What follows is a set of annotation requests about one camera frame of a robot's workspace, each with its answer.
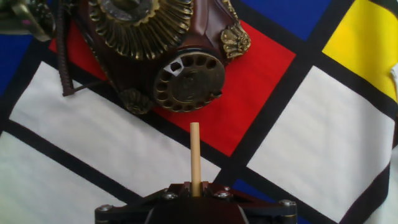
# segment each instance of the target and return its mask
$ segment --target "antique telephone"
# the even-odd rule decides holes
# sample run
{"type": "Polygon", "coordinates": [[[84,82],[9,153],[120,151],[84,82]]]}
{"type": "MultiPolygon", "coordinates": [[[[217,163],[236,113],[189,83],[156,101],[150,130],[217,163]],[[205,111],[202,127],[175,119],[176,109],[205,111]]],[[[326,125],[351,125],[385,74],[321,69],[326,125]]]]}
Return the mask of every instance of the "antique telephone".
{"type": "Polygon", "coordinates": [[[229,0],[60,0],[57,22],[43,0],[0,0],[0,34],[57,33],[64,96],[85,87],[68,73],[69,16],[134,114],[206,106],[221,96],[225,66],[251,44],[229,0]]]}

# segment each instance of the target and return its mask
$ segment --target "yellow panel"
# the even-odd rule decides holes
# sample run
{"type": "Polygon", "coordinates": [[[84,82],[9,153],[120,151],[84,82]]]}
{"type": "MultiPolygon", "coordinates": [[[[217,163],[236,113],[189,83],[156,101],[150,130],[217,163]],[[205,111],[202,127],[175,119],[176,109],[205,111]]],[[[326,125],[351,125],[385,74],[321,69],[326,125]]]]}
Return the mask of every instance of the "yellow panel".
{"type": "Polygon", "coordinates": [[[398,20],[369,0],[356,0],[323,49],[397,101],[390,69],[398,62],[398,20]]]}

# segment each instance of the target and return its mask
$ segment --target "bolt head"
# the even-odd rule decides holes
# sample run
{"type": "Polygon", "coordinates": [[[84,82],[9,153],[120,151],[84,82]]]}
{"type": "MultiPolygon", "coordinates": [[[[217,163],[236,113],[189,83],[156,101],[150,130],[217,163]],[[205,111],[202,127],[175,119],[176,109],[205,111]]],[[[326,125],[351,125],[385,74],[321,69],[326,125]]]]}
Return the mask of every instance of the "bolt head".
{"type": "Polygon", "coordinates": [[[107,212],[113,208],[113,205],[102,205],[98,207],[97,209],[101,212],[107,212]]]}
{"type": "Polygon", "coordinates": [[[283,199],[283,200],[279,201],[279,203],[281,205],[284,205],[284,206],[294,206],[294,205],[296,205],[295,202],[293,202],[291,200],[287,200],[287,199],[283,199]]]}
{"type": "Polygon", "coordinates": [[[178,196],[173,192],[166,192],[162,195],[162,197],[165,200],[173,200],[176,199],[178,196]]]}
{"type": "Polygon", "coordinates": [[[226,190],[220,190],[219,192],[215,193],[214,196],[218,198],[228,198],[232,195],[226,190]]]}

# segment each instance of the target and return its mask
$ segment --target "red panel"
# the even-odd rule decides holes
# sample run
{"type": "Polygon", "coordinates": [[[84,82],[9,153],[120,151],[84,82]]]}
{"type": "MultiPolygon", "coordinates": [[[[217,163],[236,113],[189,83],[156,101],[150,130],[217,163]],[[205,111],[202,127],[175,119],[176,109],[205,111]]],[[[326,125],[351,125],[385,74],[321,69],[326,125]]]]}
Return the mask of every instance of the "red panel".
{"type": "Polygon", "coordinates": [[[201,140],[230,156],[254,118],[267,101],[295,54],[258,30],[242,22],[252,45],[241,58],[226,68],[223,95],[192,113],[155,111],[189,131],[191,122],[200,123],[201,140]]]}
{"type": "MultiPolygon", "coordinates": [[[[102,71],[100,64],[94,58],[93,53],[73,21],[70,24],[67,46],[70,62],[73,62],[102,80],[106,79],[104,71],[102,71]]],[[[57,52],[55,39],[52,40],[49,49],[57,52]]]]}

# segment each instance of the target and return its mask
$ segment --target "wooden stick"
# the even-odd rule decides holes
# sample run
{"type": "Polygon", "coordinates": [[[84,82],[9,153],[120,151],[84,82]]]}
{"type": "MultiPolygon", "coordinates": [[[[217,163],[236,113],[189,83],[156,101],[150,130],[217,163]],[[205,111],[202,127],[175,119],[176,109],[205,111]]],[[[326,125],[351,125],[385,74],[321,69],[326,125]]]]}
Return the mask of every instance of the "wooden stick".
{"type": "Polygon", "coordinates": [[[192,197],[200,197],[200,133],[199,123],[191,123],[192,197]]]}

